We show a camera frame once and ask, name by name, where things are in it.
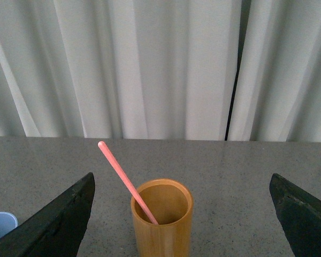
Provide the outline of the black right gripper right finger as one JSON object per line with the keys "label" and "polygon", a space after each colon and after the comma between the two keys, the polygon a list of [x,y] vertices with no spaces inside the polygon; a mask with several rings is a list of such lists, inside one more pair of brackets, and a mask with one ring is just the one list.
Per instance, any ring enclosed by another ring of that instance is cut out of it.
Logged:
{"label": "black right gripper right finger", "polygon": [[269,190],[295,256],[321,256],[321,200],[274,173]]}

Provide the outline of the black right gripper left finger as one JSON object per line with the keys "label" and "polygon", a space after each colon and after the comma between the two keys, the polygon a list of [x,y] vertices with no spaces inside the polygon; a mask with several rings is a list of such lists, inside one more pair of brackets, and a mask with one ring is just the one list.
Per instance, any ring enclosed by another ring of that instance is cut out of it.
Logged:
{"label": "black right gripper left finger", "polygon": [[94,195],[90,172],[0,238],[0,256],[77,256]]}

